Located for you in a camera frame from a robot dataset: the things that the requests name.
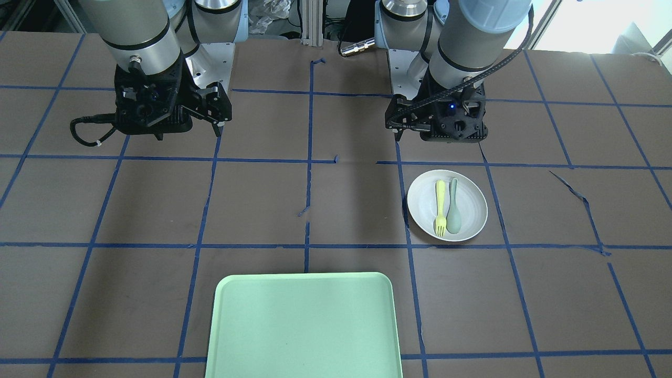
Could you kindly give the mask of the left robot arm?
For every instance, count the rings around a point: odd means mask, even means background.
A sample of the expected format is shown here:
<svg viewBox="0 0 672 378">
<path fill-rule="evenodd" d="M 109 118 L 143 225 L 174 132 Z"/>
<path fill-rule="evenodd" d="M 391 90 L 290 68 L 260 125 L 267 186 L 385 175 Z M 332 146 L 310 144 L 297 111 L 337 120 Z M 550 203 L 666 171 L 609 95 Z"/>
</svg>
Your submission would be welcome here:
<svg viewBox="0 0 672 378">
<path fill-rule="evenodd" d="M 406 71 L 415 95 L 392 96 L 384 126 L 399 142 L 480 143 L 489 135 L 485 79 L 514 58 L 533 32 L 531 1 L 378 1 L 376 44 L 416 52 Z"/>
</svg>

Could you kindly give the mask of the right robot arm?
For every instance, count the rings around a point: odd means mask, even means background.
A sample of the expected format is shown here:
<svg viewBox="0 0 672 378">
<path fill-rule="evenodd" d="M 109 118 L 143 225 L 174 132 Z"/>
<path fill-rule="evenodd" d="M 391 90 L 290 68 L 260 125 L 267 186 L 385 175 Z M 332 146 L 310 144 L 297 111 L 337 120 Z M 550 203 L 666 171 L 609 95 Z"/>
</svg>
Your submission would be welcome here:
<svg viewBox="0 0 672 378">
<path fill-rule="evenodd" d="M 188 132 L 208 122 L 216 137 L 232 120 L 230 75 L 205 49 L 249 37 L 247 1 L 84 1 L 82 8 L 116 61 L 115 112 L 75 118 L 69 131 L 94 148 L 115 132 Z"/>
</svg>

